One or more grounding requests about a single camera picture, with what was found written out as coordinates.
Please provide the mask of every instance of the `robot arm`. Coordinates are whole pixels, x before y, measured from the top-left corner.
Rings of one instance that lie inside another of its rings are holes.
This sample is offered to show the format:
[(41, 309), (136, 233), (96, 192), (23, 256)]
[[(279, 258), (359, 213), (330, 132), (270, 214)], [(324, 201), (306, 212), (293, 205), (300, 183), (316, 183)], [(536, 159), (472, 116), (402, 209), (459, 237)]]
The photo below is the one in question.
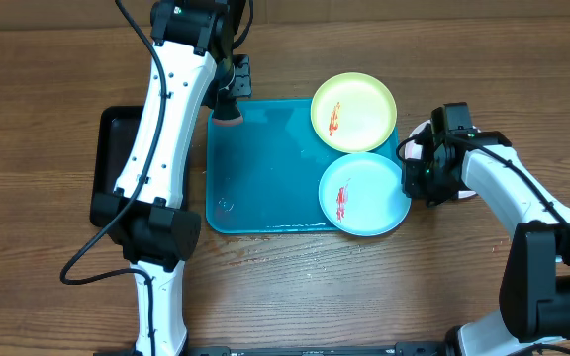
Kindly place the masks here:
[[(513, 240), (500, 308), (477, 322), (453, 329), (448, 333), (447, 349), (439, 350), (439, 354), (511, 355), (534, 344), (570, 339), (570, 276), (556, 278), (555, 269), (556, 261), (570, 265), (570, 239), (536, 193), (568, 224), (570, 209), (529, 174), (500, 133), (473, 129), (464, 103), (433, 111), (430, 125), (414, 139), (423, 146), (423, 152), (419, 160), (404, 160), (407, 195), (437, 205), (459, 190), (474, 190)], [(511, 166), (477, 147), (508, 161), (537, 192)]]
[(153, 349), (157, 356), (177, 356), (186, 346), (182, 275), (201, 228), (199, 215), (181, 209), (186, 158), (201, 106), (214, 110), (217, 124), (242, 121), (236, 99), (251, 95), (249, 59), (233, 55), (233, 48), (240, 45), (233, 39), (244, 5), (245, 0), (198, 5), (162, 0), (153, 6), (151, 36), (167, 92), (161, 92), (160, 73), (153, 62), (136, 140), (114, 194), (93, 197), (92, 221), (104, 225), (134, 194), (153, 145), (161, 96), (166, 96), (161, 135), (137, 203), (109, 231), (112, 240), (123, 246), (131, 268), (144, 271), (152, 280), (154, 330), (148, 323), (148, 285), (143, 276), (135, 275), (140, 315), (135, 351), (143, 356)]

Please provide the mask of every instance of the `wooden table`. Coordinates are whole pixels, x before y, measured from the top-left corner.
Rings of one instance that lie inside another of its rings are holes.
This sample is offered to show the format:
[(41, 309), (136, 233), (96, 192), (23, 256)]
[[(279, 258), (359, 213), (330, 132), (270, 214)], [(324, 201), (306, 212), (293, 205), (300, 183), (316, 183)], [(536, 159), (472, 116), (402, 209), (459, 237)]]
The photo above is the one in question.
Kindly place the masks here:
[[(261, 25), (242, 52), (257, 99), (310, 97), (345, 71), (376, 76), (395, 95), (401, 137), (441, 104), (467, 101), (475, 124), (502, 131), (570, 206), (570, 18)], [(149, 61), (130, 29), (0, 33), (0, 355), (90, 355), (136, 339), (132, 277), (70, 287), (58, 273), (97, 231), (88, 214), (100, 114), (143, 103)], [(205, 114), (190, 167), (202, 215)], [(185, 321), (192, 345), (439, 340), (498, 307), (508, 251), (479, 198), (414, 202), (379, 238), (225, 236), (204, 222)], [(73, 276), (125, 266), (105, 238)]]

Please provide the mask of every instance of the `blue silicone mat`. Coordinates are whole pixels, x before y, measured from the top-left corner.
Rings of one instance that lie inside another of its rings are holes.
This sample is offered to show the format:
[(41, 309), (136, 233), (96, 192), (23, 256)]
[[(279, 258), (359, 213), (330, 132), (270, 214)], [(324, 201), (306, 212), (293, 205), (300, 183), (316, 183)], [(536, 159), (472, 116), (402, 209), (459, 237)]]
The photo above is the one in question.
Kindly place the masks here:
[[(244, 122), (208, 120), (206, 219), (222, 233), (337, 230), (318, 201), (325, 170), (344, 153), (311, 123), (312, 99), (239, 101)], [(374, 153), (395, 156), (397, 128)]]

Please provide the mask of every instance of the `plastic plate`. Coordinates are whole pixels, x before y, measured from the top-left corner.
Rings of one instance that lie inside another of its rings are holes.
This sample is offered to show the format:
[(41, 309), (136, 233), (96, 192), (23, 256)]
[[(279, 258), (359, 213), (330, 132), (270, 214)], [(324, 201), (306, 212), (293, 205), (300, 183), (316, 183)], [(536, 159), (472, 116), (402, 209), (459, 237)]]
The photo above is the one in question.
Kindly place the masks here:
[(328, 146), (367, 152), (384, 143), (397, 120), (395, 99), (370, 75), (344, 73), (326, 81), (312, 101), (312, 125)]
[(397, 227), (411, 200), (402, 192), (402, 170), (374, 153), (346, 155), (329, 166), (319, 186), (321, 208), (339, 229), (375, 236)]

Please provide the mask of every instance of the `light blue plate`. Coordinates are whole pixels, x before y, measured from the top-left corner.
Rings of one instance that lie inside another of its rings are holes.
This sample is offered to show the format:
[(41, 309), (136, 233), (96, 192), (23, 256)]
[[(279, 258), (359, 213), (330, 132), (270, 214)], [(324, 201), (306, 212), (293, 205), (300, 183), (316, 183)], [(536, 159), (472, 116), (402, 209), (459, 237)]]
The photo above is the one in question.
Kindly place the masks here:
[[(328, 231), (318, 202), (327, 168), (344, 156), (314, 132), (312, 99), (239, 101), (244, 123), (208, 121), (206, 219), (222, 233)], [(373, 152), (395, 157), (397, 129)]]
[(354, 153), (332, 163), (318, 188), (327, 218), (358, 236), (377, 236), (397, 227), (411, 207), (402, 192), (402, 169), (374, 153)]

